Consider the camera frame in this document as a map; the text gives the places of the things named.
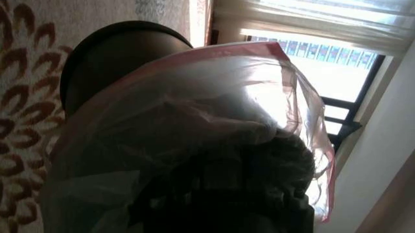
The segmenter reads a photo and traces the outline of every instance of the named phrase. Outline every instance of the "patterned rug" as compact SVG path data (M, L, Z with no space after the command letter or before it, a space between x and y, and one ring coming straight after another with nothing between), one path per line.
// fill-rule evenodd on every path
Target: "patterned rug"
M37 195L65 122L58 79L72 48L105 25L137 19L164 24L189 39L184 3L188 0L0 0L1 233L42 232Z

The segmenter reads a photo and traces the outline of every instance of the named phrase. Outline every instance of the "brown floral pattern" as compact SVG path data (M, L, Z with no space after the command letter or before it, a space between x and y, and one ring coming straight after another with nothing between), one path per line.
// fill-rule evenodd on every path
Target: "brown floral pattern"
M0 232L40 217L45 158L64 123L58 77L71 48L30 7L0 0Z

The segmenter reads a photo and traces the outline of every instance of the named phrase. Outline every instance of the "clear plastic bag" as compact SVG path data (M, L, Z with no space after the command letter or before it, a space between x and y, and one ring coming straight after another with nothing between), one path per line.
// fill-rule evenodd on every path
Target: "clear plastic bag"
M125 232L149 180L207 144L256 145L296 134L313 152L315 216L332 205L333 149L324 104L277 43L207 47L148 63L68 120L41 190L45 232Z

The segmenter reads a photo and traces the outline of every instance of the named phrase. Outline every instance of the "wall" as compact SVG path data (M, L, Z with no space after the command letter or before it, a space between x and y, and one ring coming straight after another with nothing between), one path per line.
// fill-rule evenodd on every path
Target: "wall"
M415 148L415 43L339 174L331 221L317 233L353 233Z
M357 233L415 232L415 150L396 174L380 200L365 217Z

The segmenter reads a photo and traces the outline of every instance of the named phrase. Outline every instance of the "round black object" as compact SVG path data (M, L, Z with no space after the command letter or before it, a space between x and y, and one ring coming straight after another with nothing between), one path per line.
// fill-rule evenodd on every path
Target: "round black object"
M192 49L168 27L125 21L93 32L76 46L60 79L60 98L67 116L108 85L145 63Z

